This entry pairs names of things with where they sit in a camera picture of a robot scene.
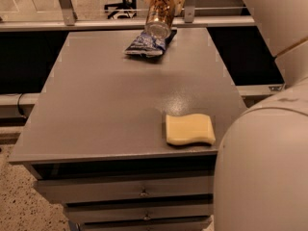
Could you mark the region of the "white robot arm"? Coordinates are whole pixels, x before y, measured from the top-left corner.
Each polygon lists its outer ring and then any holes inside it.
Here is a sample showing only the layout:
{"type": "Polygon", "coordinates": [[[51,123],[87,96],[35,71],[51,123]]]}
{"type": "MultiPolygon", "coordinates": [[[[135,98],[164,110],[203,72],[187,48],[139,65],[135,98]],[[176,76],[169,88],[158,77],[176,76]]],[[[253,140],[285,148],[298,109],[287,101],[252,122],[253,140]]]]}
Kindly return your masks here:
{"type": "Polygon", "coordinates": [[[308,231],[308,0],[244,0],[287,85],[224,135],[215,231],[308,231]]]}

